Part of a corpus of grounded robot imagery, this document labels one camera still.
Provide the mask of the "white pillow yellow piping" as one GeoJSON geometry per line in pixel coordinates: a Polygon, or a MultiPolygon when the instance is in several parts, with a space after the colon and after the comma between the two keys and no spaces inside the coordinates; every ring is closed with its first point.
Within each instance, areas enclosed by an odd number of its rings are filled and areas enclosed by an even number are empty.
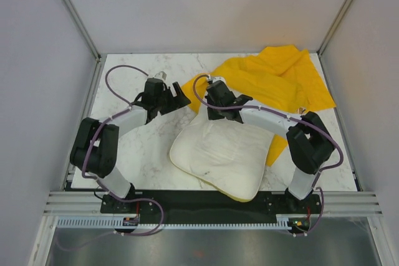
{"type": "Polygon", "coordinates": [[[231,199],[249,202],[261,187],[271,140],[256,126],[199,113],[174,140],[170,160],[231,199]]]}

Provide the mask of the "yellow pillowcase with logo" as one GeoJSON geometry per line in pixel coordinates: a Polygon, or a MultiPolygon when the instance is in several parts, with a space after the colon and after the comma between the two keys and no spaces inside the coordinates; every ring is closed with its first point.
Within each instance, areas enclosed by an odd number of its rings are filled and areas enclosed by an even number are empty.
{"type": "Polygon", "coordinates": [[[257,55],[230,58],[210,74],[224,77],[233,90],[284,112],[335,107],[309,51],[293,45],[266,47],[257,55]]]}

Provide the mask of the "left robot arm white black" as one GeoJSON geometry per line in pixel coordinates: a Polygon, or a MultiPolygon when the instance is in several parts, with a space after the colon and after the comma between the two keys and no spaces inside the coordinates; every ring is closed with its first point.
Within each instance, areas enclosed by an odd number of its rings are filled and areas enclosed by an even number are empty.
{"type": "Polygon", "coordinates": [[[178,82],[171,90],[159,78],[149,78],[144,91],[122,111],[103,119],[84,118],[80,122],[69,161],[86,179],[93,179],[115,197],[115,206],[122,212],[134,210],[137,199],[134,186],[118,170],[119,139],[132,130],[149,124],[158,115],[166,115],[191,103],[178,82]]]}

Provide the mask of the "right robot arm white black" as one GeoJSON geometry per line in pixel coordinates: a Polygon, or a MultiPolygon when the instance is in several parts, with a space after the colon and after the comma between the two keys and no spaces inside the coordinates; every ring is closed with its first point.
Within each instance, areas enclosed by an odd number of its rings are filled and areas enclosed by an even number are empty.
{"type": "Polygon", "coordinates": [[[317,175],[337,148],[320,116],[314,112],[289,115],[250,96],[242,94],[237,97],[222,80],[210,81],[204,102],[210,120],[227,119],[256,126],[287,141],[296,169],[286,189],[285,205],[291,212],[303,210],[317,175]]]}

